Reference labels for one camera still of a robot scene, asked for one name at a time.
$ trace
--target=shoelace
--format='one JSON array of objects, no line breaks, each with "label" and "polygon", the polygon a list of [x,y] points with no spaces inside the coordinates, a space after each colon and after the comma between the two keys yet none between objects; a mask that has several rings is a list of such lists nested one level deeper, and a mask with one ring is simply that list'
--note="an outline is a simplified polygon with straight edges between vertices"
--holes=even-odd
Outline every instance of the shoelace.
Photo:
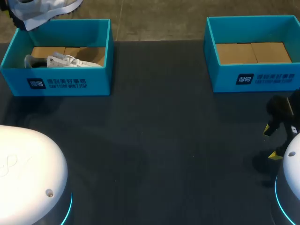
[{"label": "shoelace", "polygon": [[67,61],[69,62],[69,64],[71,64],[73,61],[76,63],[76,65],[82,65],[82,61],[80,61],[79,59],[76,59],[75,57],[71,56],[71,55],[66,55],[68,58],[65,58],[65,59],[68,59]]}]

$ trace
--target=blue box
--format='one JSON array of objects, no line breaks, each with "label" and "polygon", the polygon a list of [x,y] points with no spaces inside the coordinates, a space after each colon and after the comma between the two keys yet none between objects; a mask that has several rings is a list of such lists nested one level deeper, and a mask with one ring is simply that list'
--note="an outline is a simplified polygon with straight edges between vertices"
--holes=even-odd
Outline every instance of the blue box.
[{"label": "blue box", "polygon": [[[216,44],[257,42],[283,42],[292,63],[220,63]],[[214,92],[300,87],[300,24],[293,15],[208,17],[203,49]]]},{"label": "blue box", "polygon": [[[104,66],[24,69],[24,58],[35,46],[105,47]],[[109,19],[51,20],[34,31],[17,29],[0,70],[14,96],[109,95],[113,50]],[[53,84],[60,79],[68,79],[72,85]],[[41,85],[32,87],[30,81]]]}]

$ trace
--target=concrete floor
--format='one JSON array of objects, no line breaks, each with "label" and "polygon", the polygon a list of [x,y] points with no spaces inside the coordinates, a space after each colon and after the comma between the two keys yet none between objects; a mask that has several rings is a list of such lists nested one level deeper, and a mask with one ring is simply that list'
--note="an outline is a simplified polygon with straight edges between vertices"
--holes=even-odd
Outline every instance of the concrete floor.
[{"label": "concrete floor", "polygon": [[[296,15],[300,0],[84,0],[66,18],[110,18],[118,41],[202,39],[207,16]],[[0,12],[0,43],[15,31]]]}]

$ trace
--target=white sneaker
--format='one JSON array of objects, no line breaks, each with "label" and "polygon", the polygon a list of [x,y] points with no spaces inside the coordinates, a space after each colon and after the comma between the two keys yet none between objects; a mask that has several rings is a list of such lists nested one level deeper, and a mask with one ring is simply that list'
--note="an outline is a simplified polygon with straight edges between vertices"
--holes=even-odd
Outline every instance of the white sneaker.
[{"label": "white sneaker", "polygon": [[97,63],[81,61],[70,55],[63,55],[55,52],[47,58],[47,67],[102,67]]},{"label": "white sneaker", "polygon": [[34,58],[27,55],[24,60],[25,68],[57,68],[57,67],[102,67],[97,63],[81,61],[70,55],[55,52],[47,59]]},{"label": "white sneaker", "polygon": [[32,30],[51,18],[67,14],[83,0],[7,0],[8,11],[16,27]]}]

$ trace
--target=blue led light ring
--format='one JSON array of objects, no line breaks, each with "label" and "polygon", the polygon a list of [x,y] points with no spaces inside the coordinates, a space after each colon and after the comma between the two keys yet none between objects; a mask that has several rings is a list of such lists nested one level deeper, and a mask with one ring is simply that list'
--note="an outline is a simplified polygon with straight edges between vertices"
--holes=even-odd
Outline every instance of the blue led light ring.
[{"label": "blue led light ring", "polygon": [[71,193],[71,203],[70,203],[70,206],[69,206],[69,210],[67,211],[65,219],[62,221],[62,223],[60,225],[63,225],[65,223],[65,221],[67,220],[67,218],[70,214],[71,208],[72,208],[72,202],[73,202],[73,193]]},{"label": "blue led light ring", "polygon": [[278,205],[279,205],[279,207],[280,207],[280,209],[281,209],[281,211],[283,212],[283,214],[285,215],[285,217],[293,224],[293,225],[296,225],[288,216],[287,216],[287,214],[285,213],[285,211],[283,210],[283,208],[281,207],[281,205],[280,205],[280,202],[279,202],[279,200],[278,200],[278,196],[277,196],[277,191],[276,191],[276,182],[277,182],[277,177],[276,177],[276,180],[275,180],[275,196],[276,196],[276,200],[277,200],[277,203],[278,203]]}]

